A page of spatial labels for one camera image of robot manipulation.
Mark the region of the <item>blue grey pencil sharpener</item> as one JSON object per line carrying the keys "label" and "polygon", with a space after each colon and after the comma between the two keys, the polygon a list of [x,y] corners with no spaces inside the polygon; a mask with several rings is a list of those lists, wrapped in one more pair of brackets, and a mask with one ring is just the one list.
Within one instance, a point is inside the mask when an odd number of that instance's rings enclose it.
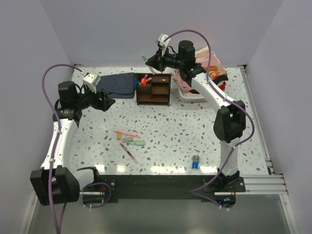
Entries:
{"label": "blue grey pencil sharpener", "polygon": [[197,155],[194,155],[192,158],[192,169],[197,170],[199,165],[200,158]]}

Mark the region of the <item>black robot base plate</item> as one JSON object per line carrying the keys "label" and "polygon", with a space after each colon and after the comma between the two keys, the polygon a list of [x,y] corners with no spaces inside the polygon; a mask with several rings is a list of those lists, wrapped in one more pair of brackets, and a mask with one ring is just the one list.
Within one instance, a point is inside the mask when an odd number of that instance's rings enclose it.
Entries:
{"label": "black robot base plate", "polygon": [[230,207],[235,204],[236,195],[246,191],[242,177],[228,184],[219,178],[209,183],[212,178],[212,175],[100,175],[99,181],[110,188],[88,186],[80,194],[85,205],[117,203],[121,199],[200,199]]}

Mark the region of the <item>dark red gel pen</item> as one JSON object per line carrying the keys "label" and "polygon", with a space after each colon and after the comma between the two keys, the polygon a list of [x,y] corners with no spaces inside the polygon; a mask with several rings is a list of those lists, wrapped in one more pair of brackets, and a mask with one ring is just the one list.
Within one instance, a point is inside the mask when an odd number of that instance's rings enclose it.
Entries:
{"label": "dark red gel pen", "polygon": [[136,160],[136,158],[132,155],[132,153],[122,144],[120,143],[120,146],[123,148],[123,150],[130,156],[130,158],[132,159],[132,161],[135,164],[138,164],[138,161]]}

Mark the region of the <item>orange gel pen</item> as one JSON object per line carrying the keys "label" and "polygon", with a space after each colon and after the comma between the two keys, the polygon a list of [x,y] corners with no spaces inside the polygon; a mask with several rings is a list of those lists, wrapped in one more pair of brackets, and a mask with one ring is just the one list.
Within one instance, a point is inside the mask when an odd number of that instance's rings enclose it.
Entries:
{"label": "orange gel pen", "polygon": [[125,136],[140,138],[140,136],[139,136],[139,135],[136,135],[136,134],[126,133],[126,132],[121,132],[121,131],[113,131],[113,132],[114,132],[114,133],[117,133],[117,134],[122,134],[122,135],[125,135]]}

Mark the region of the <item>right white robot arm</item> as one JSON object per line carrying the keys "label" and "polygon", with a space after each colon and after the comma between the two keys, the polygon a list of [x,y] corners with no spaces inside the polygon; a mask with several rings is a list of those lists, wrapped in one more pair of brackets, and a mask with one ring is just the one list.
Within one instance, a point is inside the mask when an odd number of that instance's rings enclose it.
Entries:
{"label": "right white robot arm", "polygon": [[173,54],[169,52],[166,40],[158,41],[157,45],[158,50],[145,62],[146,65],[160,72],[167,67],[177,69],[180,77],[198,91],[216,112],[213,131],[220,141],[221,161],[214,181],[220,190],[227,192],[239,178],[237,144],[246,129],[245,104],[227,97],[209,78],[208,70],[196,61],[191,41],[181,41],[178,52]]}

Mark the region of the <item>green capped white marker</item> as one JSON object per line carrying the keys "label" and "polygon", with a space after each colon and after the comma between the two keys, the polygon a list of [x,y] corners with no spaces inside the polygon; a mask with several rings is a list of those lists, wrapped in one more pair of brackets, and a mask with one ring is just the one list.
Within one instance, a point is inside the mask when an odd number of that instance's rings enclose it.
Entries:
{"label": "green capped white marker", "polygon": [[144,61],[144,64],[149,68],[150,72],[155,75],[156,74],[156,70],[150,65],[150,59],[146,58],[145,55],[141,55],[141,58]]}

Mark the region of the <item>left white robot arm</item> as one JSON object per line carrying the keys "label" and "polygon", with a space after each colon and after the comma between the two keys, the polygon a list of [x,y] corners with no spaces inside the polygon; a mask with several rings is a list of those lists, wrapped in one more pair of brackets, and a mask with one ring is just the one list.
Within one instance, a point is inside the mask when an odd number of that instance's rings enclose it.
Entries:
{"label": "left white robot arm", "polygon": [[82,110],[92,107],[106,112],[114,105],[104,90],[93,92],[86,85],[77,90],[73,81],[58,85],[59,100],[53,106],[54,130],[47,156],[39,170],[32,171],[31,184],[43,206],[76,202],[85,187],[96,191],[101,179],[96,167],[84,167],[72,173],[68,169],[73,138],[78,130]]}

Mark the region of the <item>black orange highlighter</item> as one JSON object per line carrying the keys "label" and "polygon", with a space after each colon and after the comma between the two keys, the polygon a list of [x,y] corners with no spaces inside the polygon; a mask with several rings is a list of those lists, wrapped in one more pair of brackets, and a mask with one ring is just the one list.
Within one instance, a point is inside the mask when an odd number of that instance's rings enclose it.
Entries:
{"label": "black orange highlighter", "polygon": [[146,78],[142,78],[140,81],[141,85],[147,85],[147,79]]}

